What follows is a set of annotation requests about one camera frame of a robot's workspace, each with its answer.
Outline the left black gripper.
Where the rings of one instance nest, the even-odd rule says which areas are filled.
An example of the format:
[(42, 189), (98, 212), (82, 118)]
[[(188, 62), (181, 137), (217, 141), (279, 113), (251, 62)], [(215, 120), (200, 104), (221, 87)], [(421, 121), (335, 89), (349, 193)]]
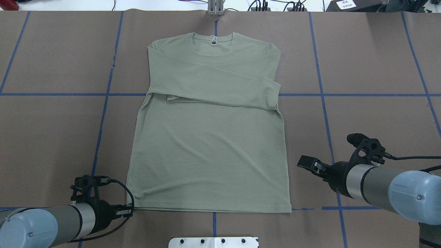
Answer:
[(116, 218), (132, 217), (134, 210), (132, 204), (111, 205), (105, 200), (90, 200), (90, 206), (95, 214), (95, 224), (90, 234), (106, 229)]

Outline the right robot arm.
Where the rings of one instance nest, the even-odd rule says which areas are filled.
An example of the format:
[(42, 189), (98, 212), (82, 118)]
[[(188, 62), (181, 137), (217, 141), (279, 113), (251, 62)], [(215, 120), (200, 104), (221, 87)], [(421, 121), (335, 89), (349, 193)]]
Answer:
[(419, 247), (441, 245), (441, 179), (424, 171), (401, 171), (361, 162), (327, 165), (301, 156), (297, 166), (320, 177), (342, 196), (362, 200), (419, 224)]

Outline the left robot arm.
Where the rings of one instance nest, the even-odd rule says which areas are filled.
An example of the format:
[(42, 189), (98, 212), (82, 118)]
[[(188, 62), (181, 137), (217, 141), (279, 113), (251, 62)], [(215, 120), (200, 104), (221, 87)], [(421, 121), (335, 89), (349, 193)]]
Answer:
[(92, 241), (120, 229), (133, 211), (133, 204), (111, 205), (95, 199), (58, 207), (1, 210), (0, 246), (52, 248)]

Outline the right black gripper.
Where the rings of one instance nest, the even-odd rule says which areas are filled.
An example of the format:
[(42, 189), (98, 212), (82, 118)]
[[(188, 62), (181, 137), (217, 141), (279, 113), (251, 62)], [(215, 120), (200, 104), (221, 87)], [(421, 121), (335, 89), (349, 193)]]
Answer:
[(306, 169), (312, 173), (326, 171), (326, 181), (328, 182), (329, 187), (335, 193), (352, 198), (348, 192), (346, 181), (349, 172), (355, 167), (355, 165), (349, 162), (340, 161), (326, 168), (325, 165), (316, 157), (301, 155), (297, 162), (297, 167)]

